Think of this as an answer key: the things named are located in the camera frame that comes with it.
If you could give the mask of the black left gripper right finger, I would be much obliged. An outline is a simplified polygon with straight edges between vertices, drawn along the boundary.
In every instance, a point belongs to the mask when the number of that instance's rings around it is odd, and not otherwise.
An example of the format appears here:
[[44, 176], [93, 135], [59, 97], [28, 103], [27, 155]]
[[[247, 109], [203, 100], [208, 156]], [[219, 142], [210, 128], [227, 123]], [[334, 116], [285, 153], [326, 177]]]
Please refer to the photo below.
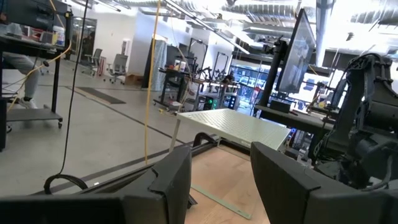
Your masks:
[[398, 189], [351, 188], [260, 142], [251, 166], [271, 224], [398, 224]]

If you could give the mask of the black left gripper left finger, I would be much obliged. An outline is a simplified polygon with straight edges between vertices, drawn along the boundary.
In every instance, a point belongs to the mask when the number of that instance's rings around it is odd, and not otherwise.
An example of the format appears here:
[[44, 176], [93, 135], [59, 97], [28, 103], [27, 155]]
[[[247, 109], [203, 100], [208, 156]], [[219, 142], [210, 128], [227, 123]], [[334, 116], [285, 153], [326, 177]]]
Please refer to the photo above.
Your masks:
[[192, 153], [175, 149], [110, 194], [0, 199], [0, 224], [184, 224]]

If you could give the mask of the pale green metal strip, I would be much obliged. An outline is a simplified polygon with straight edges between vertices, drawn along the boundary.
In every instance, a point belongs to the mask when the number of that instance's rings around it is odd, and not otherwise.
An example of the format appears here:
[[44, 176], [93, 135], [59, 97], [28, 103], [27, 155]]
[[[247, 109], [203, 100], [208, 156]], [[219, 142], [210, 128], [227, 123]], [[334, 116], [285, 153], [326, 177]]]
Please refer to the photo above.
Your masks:
[[248, 213], [246, 213], [245, 211], [243, 211], [243, 210], [241, 210], [240, 208], [238, 208], [237, 206], [235, 206], [235, 205], [233, 205], [233, 204], [231, 204], [231, 203], [228, 203], [228, 202], [226, 202], [226, 201], [224, 201], [224, 200], [218, 198], [217, 196], [215, 196], [215, 195], [209, 193], [209, 191], [207, 191], [207, 190], [201, 188], [199, 185], [191, 184], [191, 188], [194, 189], [194, 190], [196, 190], [197, 192], [201, 193], [201, 194], [204, 195], [205, 197], [211, 199], [212, 201], [214, 201], [214, 202], [220, 204], [220, 205], [223, 206], [224, 208], [227, 208], [228, 210], [230, 210], [230, 211], [232, 211], [232, 212], [238, 214], [239, 216], [241, 216], [241, 217], [243, 217], [243, 218], [245, 218], [245, 219], [247, 219], [247, 220], [250, 220], [250, 219], [252, 218], [252, 215], [251, 215], [251, 214], [248, 214]]

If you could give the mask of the dark grey desk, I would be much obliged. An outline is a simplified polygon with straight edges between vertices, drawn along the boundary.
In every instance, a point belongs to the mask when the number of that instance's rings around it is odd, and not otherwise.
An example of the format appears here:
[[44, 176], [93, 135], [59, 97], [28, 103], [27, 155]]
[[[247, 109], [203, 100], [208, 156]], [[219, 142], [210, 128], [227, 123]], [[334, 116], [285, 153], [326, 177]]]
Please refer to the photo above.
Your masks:
[[284, 113], [261, 105], [255, 105], [254, 108], [256, 110], [261, 110], [261, 118], [313, 134], [314, 137], [310, 144], [310, 152], [308, 153], [309, 158], [312, 160], [315, 160], [317, 157], [317, 154], [314, 153], [315, 146], [327, 132], [333, 129], [332, 124], [324, 123], [316, 116], [310, 116], [302, 113], [294, 115], [292, 113]]

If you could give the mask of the black desktop device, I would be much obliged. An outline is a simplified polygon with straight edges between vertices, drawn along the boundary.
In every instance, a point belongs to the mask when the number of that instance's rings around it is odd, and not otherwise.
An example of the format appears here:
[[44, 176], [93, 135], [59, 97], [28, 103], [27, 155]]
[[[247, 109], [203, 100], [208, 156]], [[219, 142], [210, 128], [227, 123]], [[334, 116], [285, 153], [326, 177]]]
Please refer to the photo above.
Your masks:
[[290, 106], [291, 106], [290, 103], [284, 103], [282, 101], [272, 100], [269, 108], [283, 113], [290, 113]]

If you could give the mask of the pale green perforated metal shelf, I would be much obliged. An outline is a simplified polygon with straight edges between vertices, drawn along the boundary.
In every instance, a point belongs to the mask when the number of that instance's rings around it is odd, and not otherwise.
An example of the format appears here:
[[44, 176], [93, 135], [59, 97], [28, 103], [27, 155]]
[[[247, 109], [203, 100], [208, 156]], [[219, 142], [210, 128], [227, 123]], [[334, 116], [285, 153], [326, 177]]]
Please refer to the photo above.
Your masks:
[[176, 119], [177, 123], [169, 151], [174, 149], [182, 121], [246, 147], [250, 147], [252, 142], [260, 142], [277, 150], [290, 133], [289, 128], [277, 123], [264, 121], [226, 108], [179, 113]]

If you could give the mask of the black equipment cart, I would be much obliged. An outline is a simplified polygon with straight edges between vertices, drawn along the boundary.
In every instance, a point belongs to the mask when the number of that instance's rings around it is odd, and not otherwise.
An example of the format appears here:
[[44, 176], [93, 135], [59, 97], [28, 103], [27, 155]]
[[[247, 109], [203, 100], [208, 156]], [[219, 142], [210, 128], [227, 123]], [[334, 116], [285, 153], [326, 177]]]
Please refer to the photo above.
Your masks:
[[[153, 105], [160, 105], [167, 109], [174, 107], [174, 103], [177, 102], [179, 105], [183, 101], [183, 91], [186, 90], [188, 79], [190, 78], [189, 73], [180, 72], [171, 68], [159, 68], [159, 72], [165, 75], [163, 80], [163, 87], [161, 91], [161, 96], [153, 99]], [[166, 90], [176, 90], [177, 95], [171, 100], [166, 99]]]

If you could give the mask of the black floor mat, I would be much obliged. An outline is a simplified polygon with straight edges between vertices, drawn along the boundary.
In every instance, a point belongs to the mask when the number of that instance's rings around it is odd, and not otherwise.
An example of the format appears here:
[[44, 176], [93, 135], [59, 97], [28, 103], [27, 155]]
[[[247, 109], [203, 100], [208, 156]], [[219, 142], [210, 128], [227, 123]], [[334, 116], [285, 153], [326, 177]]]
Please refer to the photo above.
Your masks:
[[117, 99], [113, 96], [107, 95], [103, 92], [100, 92], [94, 88], [90, 87], [77, 87], [76, 90], [84, 95], [85, 97], [91, 98], [96, 101], [100, 101], [102, 103], [107, 103], [110, 105], [120, 105], [120, 104], [125, 104], [125, 101], [122, 101], [120, 99]]

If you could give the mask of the cardboard box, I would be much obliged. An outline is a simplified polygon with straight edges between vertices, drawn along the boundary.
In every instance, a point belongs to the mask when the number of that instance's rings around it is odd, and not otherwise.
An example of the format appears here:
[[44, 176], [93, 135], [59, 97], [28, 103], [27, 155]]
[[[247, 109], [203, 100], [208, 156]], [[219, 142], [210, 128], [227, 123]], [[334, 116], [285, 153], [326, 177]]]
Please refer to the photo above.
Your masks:
[[135, 85], [141, 86], [142, 85], [143, 76], [135, 73], [129, 73], [125, 76], [125, 85]]

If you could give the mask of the black monitor stand pole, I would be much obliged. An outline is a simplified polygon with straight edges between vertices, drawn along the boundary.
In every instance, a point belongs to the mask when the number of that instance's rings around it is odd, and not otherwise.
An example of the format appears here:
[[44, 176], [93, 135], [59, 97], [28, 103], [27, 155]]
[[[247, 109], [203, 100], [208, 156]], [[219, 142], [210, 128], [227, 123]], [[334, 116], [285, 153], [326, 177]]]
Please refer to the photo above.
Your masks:
[[265, 82], [264, 91], [262, 93], [261, 99], [259, 100], [260, 106], [267, 106], [269, 102], [269, 98], [274, 86], [274, 82], [276, 80], [278, 67], [283, 57], [285, 56], [287, 48], [286, 41], [282, 40], [282, 37], [279, 37], [275, 42], [274, 46], [270, 47], [268, 45], [263, 46], [263, 52], [265, 54], [273, 55], [271, 67], [269, 69], [269, 73], [267, 76], [267, 80]]

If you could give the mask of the grey office chair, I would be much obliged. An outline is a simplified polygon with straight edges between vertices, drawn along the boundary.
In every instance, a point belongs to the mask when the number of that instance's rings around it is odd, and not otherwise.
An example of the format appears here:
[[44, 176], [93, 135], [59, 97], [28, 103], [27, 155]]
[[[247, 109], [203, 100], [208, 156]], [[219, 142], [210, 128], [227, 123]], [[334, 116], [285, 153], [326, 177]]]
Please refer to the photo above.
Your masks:
[[127, 59], [128, 59], [127, 55], [116, 54], [114, 62], [108, 63], [108, 67], [106, 70], [111, 75], [109, 81], [112, 84], [115, 84], [119, 80], [119, 77], [126, 76]]
[[102, 51], [102, 49], [96, 49], [93, 55], [85, 55], [86, 60], [81, 63], [84, 67], [81, 71], [82, 73], [90, 74], [92, 76], [95, 76], [98, 73]]

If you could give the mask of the computer monitor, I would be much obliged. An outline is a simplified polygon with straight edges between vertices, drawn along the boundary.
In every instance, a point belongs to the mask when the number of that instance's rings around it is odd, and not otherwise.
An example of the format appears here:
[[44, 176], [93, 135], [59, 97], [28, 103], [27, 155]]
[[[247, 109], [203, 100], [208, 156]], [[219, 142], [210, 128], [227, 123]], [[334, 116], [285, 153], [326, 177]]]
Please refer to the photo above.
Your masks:
[[289, 46], [287, 47], [276, 90], [284, 93], [298, 93], [308, 70], [308, 64], [315, 50], [315, 36], [304, 8], [296, 20]]

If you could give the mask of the person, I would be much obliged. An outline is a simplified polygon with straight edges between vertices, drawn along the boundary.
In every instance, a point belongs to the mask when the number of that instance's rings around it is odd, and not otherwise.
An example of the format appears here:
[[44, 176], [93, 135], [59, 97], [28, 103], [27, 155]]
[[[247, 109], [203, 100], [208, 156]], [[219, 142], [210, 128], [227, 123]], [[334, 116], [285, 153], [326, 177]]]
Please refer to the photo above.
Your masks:
[[[0, 34], [21, 36], [22, 30], [20, 25], [7, 20], [6, 6], [7, 0], [0, 0]], [[11, 64], [24, 75], [34, 70], [25, 81], [25, 95], [19, 100], [19, 104], [27, 109], [37, 109], [34, 96], [39, 83], [40, 71], [35, 63], [28, 56], [21, 54], [4, 52], [2, 57], [7, 63]]]

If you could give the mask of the black rolling desk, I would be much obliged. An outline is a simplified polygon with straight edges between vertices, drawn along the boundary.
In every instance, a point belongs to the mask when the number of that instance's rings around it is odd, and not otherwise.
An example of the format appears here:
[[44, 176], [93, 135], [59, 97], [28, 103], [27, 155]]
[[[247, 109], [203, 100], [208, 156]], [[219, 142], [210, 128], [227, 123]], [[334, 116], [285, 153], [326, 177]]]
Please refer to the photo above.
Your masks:
[[[8, 98], [2, 92], [2, 54], [11, 52], [28, 56], [46, 58], [50, 63], [55, 63], [53, 75], [52, 104], [44, 105], [39, 109], [11, 109], [8, 110]], [[33, 40], [14, 38], [8, 35], [0, 35], [0, 152], [6, 148], [7, 123], [15, 121], [39, 121], [57, 120], [58, 127], [63, 125], [63, 117], [57, 114], [58, 83], [60, 76], [60, 57], [66, 52], [66, 48], [50, 44], [40, 44]]]

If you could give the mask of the black monitor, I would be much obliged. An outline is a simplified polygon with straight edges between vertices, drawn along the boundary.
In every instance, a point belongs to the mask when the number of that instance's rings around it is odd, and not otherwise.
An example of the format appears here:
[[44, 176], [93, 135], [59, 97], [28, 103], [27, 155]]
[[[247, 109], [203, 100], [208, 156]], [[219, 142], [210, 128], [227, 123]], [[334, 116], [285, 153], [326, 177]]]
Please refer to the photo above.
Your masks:
[[0, 12], [7, 22], [50, 31], [66, 24], [68, 6], [58, 0], [0, 0]]

